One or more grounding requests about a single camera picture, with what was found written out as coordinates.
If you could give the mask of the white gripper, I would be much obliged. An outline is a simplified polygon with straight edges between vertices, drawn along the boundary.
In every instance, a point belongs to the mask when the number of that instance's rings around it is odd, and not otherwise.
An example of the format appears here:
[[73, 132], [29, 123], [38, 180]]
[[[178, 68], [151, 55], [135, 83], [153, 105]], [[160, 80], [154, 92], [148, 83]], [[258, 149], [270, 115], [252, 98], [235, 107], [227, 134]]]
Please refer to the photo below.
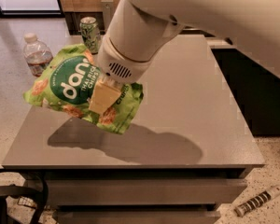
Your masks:
[[109, 78], [116, 81], [98, 80], [89, 99], [89, 110], [103, 115], [121, 96], [122, 84], [132, 84], [140, 79], [151, 65], [151, 61], [138, 62], [125, 58], [113, 46], [106, 34], [97, 54], [96, 64]]

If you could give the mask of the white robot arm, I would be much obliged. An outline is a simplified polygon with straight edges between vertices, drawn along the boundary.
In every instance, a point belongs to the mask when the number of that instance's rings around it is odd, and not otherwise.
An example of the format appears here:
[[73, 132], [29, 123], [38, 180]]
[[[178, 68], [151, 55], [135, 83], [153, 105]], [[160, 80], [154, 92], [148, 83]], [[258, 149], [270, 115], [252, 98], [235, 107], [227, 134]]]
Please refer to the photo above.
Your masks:
[[185, 27], [231, 44], [280, 77], [280, 0], [119, 0], [98, 52], [89, 110], [103, 114]]

